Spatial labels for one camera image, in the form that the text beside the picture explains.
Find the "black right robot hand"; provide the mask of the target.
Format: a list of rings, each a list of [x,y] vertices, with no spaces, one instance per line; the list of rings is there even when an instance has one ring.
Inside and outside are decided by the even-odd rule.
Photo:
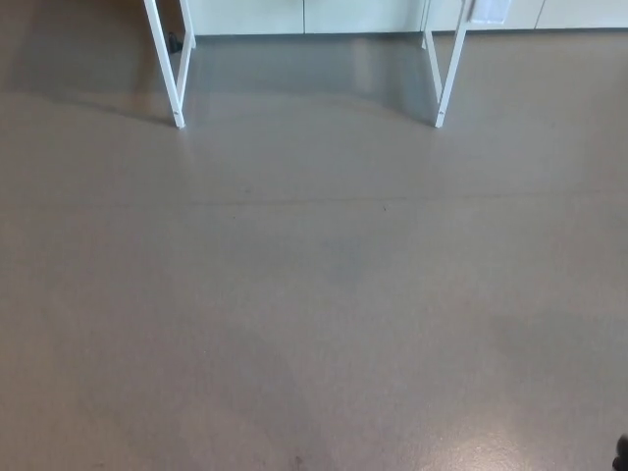
[[[614,471],[628,471],[628,436],[622,435],[616,444],[616,455],[612,461]]]

